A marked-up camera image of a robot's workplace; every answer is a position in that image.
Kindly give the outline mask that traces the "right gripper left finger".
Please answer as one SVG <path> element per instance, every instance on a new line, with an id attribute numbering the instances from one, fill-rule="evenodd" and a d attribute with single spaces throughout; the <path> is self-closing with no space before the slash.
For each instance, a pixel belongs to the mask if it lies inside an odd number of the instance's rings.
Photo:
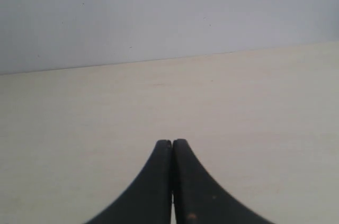
<path id="1" fill-rule="evenodd" d="M 128 188 L 88 223 L 170 223 L 171 164 L 171 141 L 157 141 L 144 167 Z"/>

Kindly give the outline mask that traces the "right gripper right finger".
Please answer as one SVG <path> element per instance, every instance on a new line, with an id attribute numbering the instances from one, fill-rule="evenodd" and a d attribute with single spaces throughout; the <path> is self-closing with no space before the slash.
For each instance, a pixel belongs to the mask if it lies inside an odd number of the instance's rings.
<path id="1" fill-rule="evenodd" d="M 270 223 L 225 191 L 185 139 L 174 140 L 172 153 L 177 223 Z"/>

